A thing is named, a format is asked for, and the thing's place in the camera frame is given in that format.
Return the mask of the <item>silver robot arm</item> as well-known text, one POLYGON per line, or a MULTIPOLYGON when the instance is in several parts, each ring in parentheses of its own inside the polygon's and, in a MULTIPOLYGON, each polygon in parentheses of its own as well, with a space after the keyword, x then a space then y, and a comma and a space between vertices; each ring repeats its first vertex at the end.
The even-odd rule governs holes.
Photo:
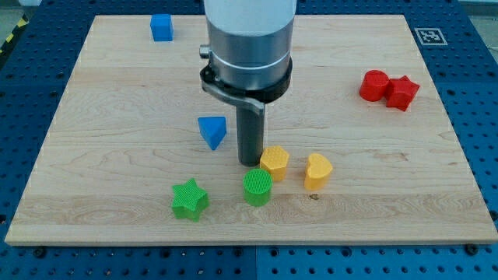
POLYGON ((205 0, 209 64, 238 89, 275 85, 287 73, 296 0, 205 0))

